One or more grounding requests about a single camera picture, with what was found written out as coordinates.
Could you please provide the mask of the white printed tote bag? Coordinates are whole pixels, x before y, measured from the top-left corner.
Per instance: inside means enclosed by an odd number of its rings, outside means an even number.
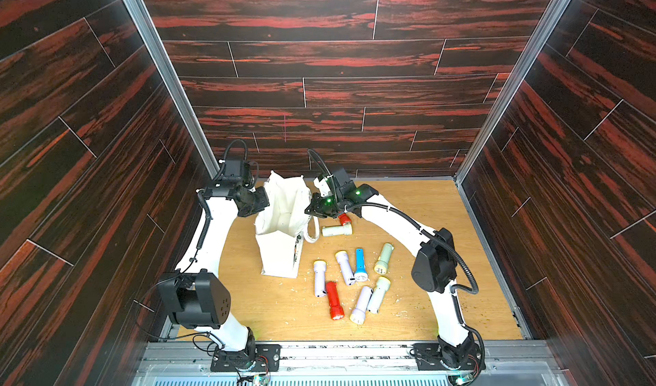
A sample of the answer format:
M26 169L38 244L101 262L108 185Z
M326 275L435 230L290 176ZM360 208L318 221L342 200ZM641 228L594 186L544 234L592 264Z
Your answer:
M312 194L302 176L284 178L276 172L270 173L263 187L269 206L258 213L255 221L261 273L296 278L311 219L305 209Z

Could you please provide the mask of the pale green flashlight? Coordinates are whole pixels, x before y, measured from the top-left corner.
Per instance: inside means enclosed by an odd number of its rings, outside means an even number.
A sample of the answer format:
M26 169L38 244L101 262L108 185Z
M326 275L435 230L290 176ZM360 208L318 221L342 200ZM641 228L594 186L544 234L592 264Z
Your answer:
M379 254L379 258L377 259L373 268L375 273L379 275L386 275L388 273L389 264L391 261L391 255L393 251L394 251L394 246L392 244L390 243L384 244Z
M369 303L367 304L368 312L372 314L379 313L379 309L389 288L391 288L391 281L385 276L379 277Z

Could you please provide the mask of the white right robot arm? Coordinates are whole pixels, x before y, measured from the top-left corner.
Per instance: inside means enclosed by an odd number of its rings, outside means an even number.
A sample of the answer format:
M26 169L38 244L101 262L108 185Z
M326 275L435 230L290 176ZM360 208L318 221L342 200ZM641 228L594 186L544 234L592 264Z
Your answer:
M459 293L479 292L469 266L454 248L454 239L445 228L434 230L391 204L368 184L350 181L341 187L327 179L316 179L319 189L312 194L306 213L319 218L338 218L353 213L377 225L409 250L414 257L411 276L430 298L438 324L441 362L459 369L475 357L484 365L486 357L481 334L463 318Z

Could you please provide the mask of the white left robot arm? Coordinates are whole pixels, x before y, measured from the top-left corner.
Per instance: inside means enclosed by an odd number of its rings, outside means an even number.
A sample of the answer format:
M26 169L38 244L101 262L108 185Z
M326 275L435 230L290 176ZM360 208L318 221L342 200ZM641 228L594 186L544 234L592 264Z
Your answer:
M231 313L232 298L219 280L220 259L228 232L238 217L237 201L224 191L197 192L203 219L192 244L172 273L162 274L157 290L169 319L209 336L228 353L248 352L252 331Z

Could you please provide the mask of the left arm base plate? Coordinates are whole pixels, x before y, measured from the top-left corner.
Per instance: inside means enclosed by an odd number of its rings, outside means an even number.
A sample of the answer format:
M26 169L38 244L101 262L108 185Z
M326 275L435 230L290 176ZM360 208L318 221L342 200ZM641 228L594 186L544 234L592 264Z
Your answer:
M216 350L210 372L278 372L282 346L252 343L238 352Z

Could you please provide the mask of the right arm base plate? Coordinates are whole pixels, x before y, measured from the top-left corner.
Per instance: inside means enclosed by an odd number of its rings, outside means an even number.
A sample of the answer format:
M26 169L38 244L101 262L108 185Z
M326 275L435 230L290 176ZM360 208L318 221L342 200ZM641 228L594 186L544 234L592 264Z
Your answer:
M478 359L481 357L480 347L476 343L458 365L446 364L438 343L415 343L409 354L414 358L419 371L472 372L478 367Z

